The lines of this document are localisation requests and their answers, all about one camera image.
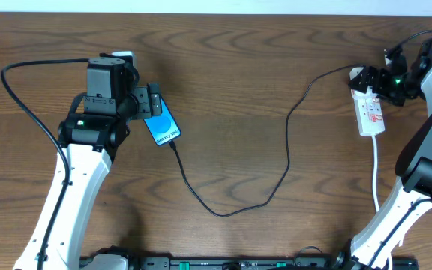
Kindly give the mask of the blue Galaxy smartphone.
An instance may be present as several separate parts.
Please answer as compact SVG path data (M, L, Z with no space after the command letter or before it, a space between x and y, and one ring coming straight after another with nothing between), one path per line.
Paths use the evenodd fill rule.
M167 107L163 98L160 99L162 113L159 116L152 116L145 119L145 126L151 134L157 146L163 146L182 135L176 120Z

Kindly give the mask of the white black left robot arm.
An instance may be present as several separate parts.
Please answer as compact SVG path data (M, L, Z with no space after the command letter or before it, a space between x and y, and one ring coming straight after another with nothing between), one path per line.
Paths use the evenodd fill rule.
M100 54L88 63L88 90L76 96L51 139L57 163L43 210L15 269L78 269L89 218L132 120L162 113L157 84L138 84L132 52Z

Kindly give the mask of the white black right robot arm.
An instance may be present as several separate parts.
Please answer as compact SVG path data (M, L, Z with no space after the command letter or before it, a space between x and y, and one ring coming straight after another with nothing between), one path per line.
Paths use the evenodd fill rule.
M397 159L396 182L389 197L338 256L337 269L387 269L392 250L432 209L432 38L421 44L412 65L407 65L401 45L385 52L385 64L381 69L351 70L349 87L354 99L368 109L368 103L376 99L401 107L409 99L421 98L428 118Z

